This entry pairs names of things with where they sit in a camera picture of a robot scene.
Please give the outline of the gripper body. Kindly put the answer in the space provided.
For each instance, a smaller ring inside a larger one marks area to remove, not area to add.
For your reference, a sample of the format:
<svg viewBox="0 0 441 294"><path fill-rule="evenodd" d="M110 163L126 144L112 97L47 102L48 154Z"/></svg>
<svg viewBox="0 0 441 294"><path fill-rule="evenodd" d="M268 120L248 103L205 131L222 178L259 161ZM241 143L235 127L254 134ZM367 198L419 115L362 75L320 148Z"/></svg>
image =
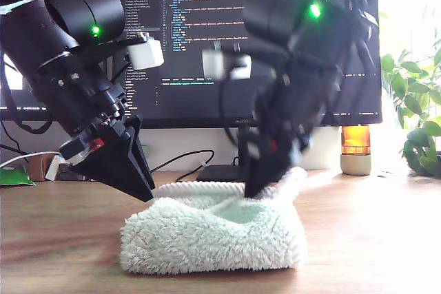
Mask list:
<svg viewBox="0 0 441 294"><path fill-rule="evenodd" d="M71 165L142 163L141 119L125 116L127 98L93 57L63 52L23 71L34 97L68 133L59 151Z"/></svg>

